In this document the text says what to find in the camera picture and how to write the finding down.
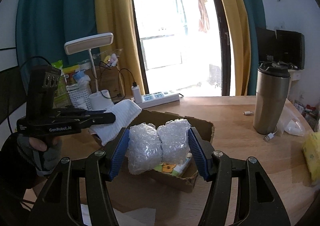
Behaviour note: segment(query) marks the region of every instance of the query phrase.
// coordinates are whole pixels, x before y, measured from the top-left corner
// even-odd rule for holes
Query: yellow package
[[[310,133],[302,145],[313,183],[320,181],[320,132]]]

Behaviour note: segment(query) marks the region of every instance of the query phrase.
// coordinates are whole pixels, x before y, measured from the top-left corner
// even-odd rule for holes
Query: clear plastic bag
[[[153,124],[132,126],[129,132],[128,169],[140,174],[162,162],[160,137]]]
[[[287,106],[283,107],[277,127],[281,133],[286,131],[291,135],[304,136],[306,132],[299,118]]]
[[[158,127],[163,149],[163,162],[182,165],[189,152],[188,129],[191,125],[186,119],[168,121]]]

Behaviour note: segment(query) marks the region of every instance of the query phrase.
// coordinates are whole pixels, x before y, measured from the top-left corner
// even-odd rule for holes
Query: black sleeve
[[[36,169],[20,156],[17,133],[12,134],[0,151],[0,225],[21,226],[28,218],[22,208],[26,189],[34,186]]]

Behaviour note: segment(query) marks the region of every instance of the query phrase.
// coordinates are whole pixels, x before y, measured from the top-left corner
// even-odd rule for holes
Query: yellow curtain
[[[112,32],[114,42],[110,46],[101,47],[101,51],[124,49],[119,58],[119,67],[127,68],[132,73],[144,94],[142,75],[139,63],[138,48],[133,20],[132,0],[95,0],[95,12],[98,33]],[[126,93],[131,93],[132,78],[126,71]]]
[[[243,0],[222,0],[235,59],[236,95],[246,95],[250,74],[251,45],[248,15]]]

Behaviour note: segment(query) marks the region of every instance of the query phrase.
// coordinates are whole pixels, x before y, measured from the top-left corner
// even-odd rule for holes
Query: stainless steel tumbler
[[[260,134],[273,132],[287,98],[290,74],[287,67],[264,62],[258,68],[257,102],[253,127]]]

